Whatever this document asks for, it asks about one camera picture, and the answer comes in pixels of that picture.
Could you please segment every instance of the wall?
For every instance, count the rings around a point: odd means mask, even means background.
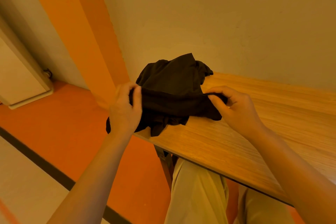
[[[334,0],[105,0],[129,76],[192,52],[214,71],[336,90]]]
[[[39,0],[0,0],[0,15],[43,69],[49,68],[58,80],[87,89]]]

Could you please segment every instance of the table leg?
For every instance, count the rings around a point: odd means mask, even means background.
[[[166,152],[164,149],[162,149],[159,146],[154,145],[154,147],[155,147],[157,156],[160,158],[163,172],[166,176],[169,189],[171,190],[171,185],[173,182],[174,167],[175,167],[178,157],[175,155],[172,156],[169,152]]]

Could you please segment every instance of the right hand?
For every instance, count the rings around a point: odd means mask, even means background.
[[[262,131],[267,130],[248,94],[238,92],[227,86],[213,87],[207,91],[207,93],[210,92],[221,93],[228,98],[227,105],[225,105],[219,97],[208,96],[226,123],[246,139],[258,137]]]

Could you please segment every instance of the wooden tabletop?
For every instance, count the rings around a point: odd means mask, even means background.
[[[202,90],[227,85],[248,93],[263,123],[336,184],[336,93],[215,73]],[[223,121],[190,117],[158,137],[135,134],[230,179],[290,204],[257,150]]]

